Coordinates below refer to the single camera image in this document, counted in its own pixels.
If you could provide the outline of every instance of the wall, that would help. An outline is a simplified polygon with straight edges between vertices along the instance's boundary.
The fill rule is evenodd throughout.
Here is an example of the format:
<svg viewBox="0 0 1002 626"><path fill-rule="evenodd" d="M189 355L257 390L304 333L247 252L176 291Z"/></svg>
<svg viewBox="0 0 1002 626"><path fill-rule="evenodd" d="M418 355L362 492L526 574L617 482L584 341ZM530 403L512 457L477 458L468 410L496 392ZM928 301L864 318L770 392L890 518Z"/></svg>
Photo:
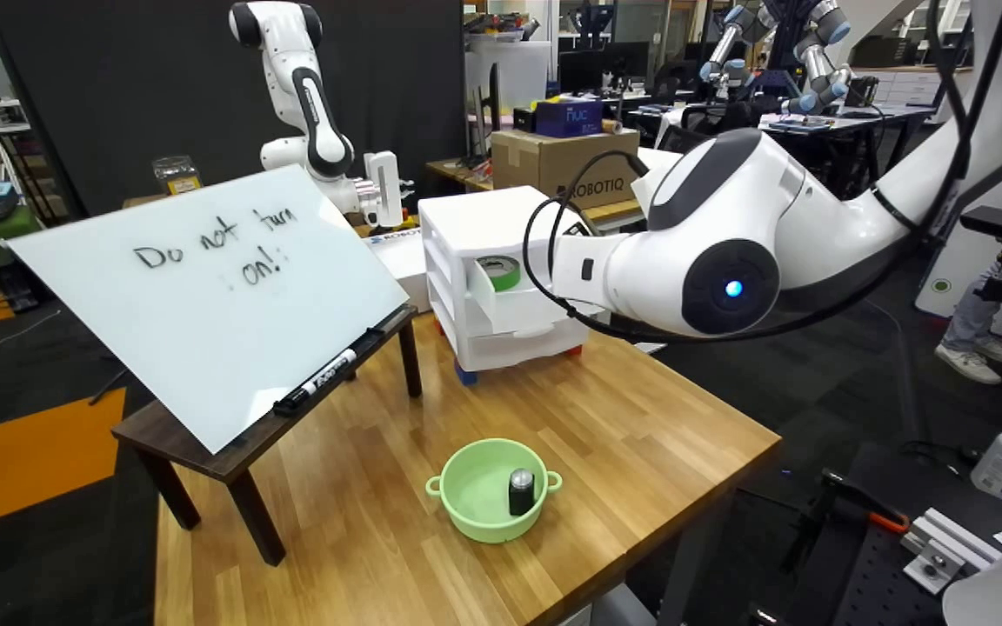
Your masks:
<svg viewBox="0 0 1002 626"><path fill-rule="evenodd" d="M0 0L0 55L82 208L157 194L150 162L189 155L205 181L261 170L276 122L261 60L230 39L234 0ZM463 150L460 3L318 0L338 127L418 178Z"/></svg>

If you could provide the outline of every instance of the black stand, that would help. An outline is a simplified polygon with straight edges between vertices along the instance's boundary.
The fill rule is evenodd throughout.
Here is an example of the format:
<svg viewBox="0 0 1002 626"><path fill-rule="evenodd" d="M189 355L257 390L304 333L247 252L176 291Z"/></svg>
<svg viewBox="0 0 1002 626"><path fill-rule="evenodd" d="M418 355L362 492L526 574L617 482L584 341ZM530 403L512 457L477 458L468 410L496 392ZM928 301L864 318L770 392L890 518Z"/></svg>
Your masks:
<svg viewBox="0 0 1002 626"><path fill-rule="evenodd" d="M273 516L261 501L261 492L251 476L251 467L288 431L300 426L300 419L318 409L340 381L353 381L355 370L375 355L395 333L399 333L399 362L405 362L405 385L406 397L423 397L423 366L418 366L418 344L411 330L411 308L399 308L395 318L387 318L378 327L366 330L353 351L355 362L344 370L336 370L322 385L314 385L293 410L300 416L282 416L273 410L251 431L245 431L237 443L230 443L224 451L202 449L202 443L191 438L191 431L170 419L160 403L145 403L142 410L130 416L120 429L115 438L126 443L145 467L152 486L176 511L181 528L198 525L198 511L176 472L177 467L189 467L194 472L205 472L214 482L224 482L237 511L245 516L257 555L265 564L282 564L286 559L286 544L278 528L273 525Z"/></svg>

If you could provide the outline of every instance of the green bowl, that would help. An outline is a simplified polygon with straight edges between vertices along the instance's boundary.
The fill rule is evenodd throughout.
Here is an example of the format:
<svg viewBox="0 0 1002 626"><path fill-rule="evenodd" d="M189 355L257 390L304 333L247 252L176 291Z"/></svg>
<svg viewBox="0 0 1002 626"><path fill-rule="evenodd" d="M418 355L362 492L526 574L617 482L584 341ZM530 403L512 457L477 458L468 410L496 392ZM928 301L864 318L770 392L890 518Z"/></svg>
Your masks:
<svg viewBox="0 0 1002 626"><path fill-rule="evenodd" d="M535 501L526 516L507 516L507 476L530 469L535 482ZM439 476L425 483L442 501L453 525L474 544L507 544L526 536L545 494L562 492L564 476L550 472L543 458L512 438L477 438L463 447Z"/></svg>

